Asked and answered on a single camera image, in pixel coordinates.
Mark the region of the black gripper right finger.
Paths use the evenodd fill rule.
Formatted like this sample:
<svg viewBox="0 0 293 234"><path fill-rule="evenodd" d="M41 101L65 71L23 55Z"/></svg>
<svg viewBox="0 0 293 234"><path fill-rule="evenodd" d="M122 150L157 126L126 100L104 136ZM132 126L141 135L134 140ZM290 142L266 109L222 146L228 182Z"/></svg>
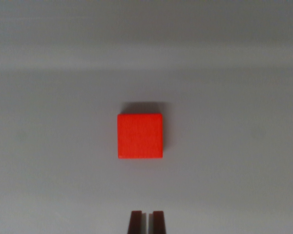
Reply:
<svg viewBox="0 0 293 234"><path fill-rule="evenodd" d="M165 216L163 211L153 211L148 217L149 234L166 234Z"/></svg>

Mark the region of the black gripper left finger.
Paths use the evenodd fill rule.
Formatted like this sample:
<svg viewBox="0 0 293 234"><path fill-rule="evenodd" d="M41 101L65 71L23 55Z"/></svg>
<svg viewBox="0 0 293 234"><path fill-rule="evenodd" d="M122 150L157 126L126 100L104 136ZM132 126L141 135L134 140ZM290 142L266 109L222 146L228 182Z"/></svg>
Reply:
<svg viewBox="0 0 293 234"><path fill-rule="evenodd" d="M132 211L127 234L146 234L147 215L142 211Z"/></svg>

